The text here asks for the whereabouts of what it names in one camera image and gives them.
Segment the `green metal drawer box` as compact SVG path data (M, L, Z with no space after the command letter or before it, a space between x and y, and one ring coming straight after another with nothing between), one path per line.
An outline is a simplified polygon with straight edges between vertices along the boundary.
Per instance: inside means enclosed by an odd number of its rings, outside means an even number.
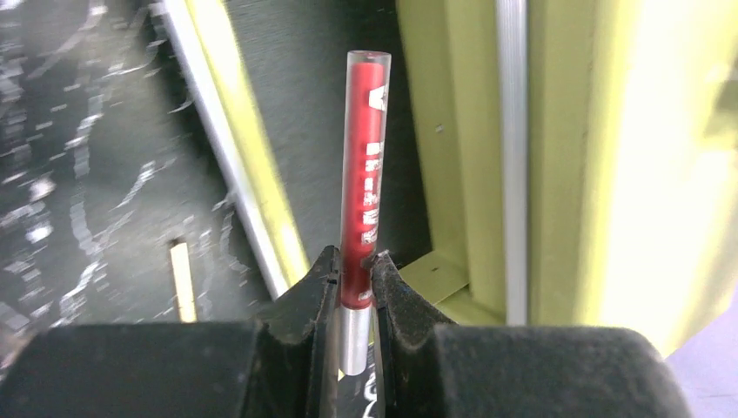
M156 1L258 276L340 246L350 51L391 55L376 253L465 325L663 355L737 285L734 1Z

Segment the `dark red makeup pencil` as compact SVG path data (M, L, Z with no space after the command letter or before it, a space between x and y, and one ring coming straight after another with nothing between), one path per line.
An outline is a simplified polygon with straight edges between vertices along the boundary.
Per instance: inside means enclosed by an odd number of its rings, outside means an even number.
M391 62L386 52L350 51L347 55L339 369L348 376L362 374L367 363Z

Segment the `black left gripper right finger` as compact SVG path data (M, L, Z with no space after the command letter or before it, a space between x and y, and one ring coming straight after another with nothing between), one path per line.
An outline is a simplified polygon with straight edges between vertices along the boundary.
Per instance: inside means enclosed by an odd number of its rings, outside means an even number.
M462 326L372 266L381 417L689 417L669 366L623 327Z

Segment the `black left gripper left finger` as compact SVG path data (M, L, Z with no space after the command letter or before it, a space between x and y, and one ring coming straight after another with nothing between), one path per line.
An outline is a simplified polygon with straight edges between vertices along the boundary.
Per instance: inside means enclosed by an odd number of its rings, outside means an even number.
M55 327L1 386L4 417L333 417L339 252L250 319Z

